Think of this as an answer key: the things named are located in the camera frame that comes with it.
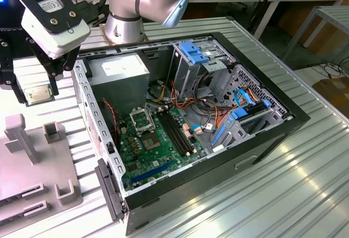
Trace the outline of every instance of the sticker on power supply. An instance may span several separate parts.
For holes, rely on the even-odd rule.
[[[39,5],[43,9],[43,11],[48,13],[55,12],[63,8],[58,0],[44,0],[39,2]]]

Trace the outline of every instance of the red wire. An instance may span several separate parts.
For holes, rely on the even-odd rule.
[[[114,118],[114,130],[115,130],[115,144],[116,144],[116,138],[117,138],[116,127],[117,127],[117,125],[116,125],[116,117],[115,117],[115,114],[114,114],[114,109],[111,107],[111,105],[110,105],[106,100],[102,100],[102,102],[105,103],[105,104],[109,107],[111,113],[113,114],[113,118]]]

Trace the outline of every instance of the yellow wire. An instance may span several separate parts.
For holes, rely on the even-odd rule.
[[[161,99],[164,97],[165,88],[166,88],[166,87],[164,86],[164,87],[163,87],[163,91],[161,92],[161,95],[159,96],[159,98],[156,99],[156,100],[154,100],[155,103],[160,102]]]

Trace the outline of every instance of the label sticker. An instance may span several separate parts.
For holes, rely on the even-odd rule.
[[[44,0],[39,2],[39,5],[43,9],[43,11],[48,13],[55,12],[63,8],[58,0]]]
[[[345,85],[342,82],[332,82],[337,88],[345,88]]]
[[[206,129],[207,129],[207,130],[211,130],[212,127],[213,127],[213,124],[208,123],[208,124],[206,125]]]
[[[102,68],[107,76],[114,76],[127,73],[128,75],[136,76],[144,74],[144,66],[141,65],[135,55],[123,56],[114,61],[105,62]]]

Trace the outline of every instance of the metal workbench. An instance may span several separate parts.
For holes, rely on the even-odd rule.
[[[145,29],[150,39],[222,32],[311,120],[261,163],[131,237],[348,237],[348,119],[234,21],[223,17],[187,20],[172,29],[151,23]],[[94,29],[83,48],[102,45],[101,32]],[[16,62],[15,72],[25,86],[47,81],[35,59]],[[123,225],[111,221],[94,173],[97,160],[76,104],[71,74],[65,73],[58,86],[59,100],[29,108],[21,107],[12,96],[12,112],[22,110],[27,127],[52,120],[65,125],[83,203],[9,237],[122,237]]]
[[[314,7],[313,10],[310,12],[309,16],[306,18],[306,20],[303,22],[303,24],[295,34],[295,36],[292,38],[290,43],[288,43],[287,49],[281,58],[282,61],[285,61],[287,57],[291,54],[298,41],[301,39],[301,37],[304,35],[310,24],[317,16],[321,17],[322,21],[316,27],[315,31],[311,34],[313,38],[320,32],[320,30],[324,27],[326,23],[331,23],[336,28],[349,35],[349,5],[343,5],[340,7]],[[348,50],[349,45],[345,45],[343,49],[337,54],[334,61],[339,61]]]

